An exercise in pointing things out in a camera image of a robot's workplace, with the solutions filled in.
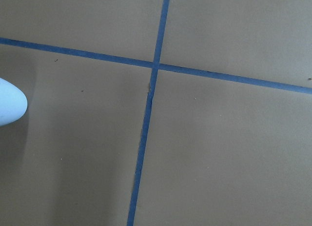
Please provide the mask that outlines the light blue cup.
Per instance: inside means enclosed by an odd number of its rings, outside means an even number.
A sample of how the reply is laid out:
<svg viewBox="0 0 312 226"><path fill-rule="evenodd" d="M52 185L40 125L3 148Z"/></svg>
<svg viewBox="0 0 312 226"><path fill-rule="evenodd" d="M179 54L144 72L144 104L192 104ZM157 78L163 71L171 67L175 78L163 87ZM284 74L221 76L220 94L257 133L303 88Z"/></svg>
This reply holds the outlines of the light blue cup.
<svg viewBox="0 0 312 226"><path fill-rule="evenodd" d="M0 125L20 119L26 112L28 101L25 94L10 82L0 79Z"/></svg>

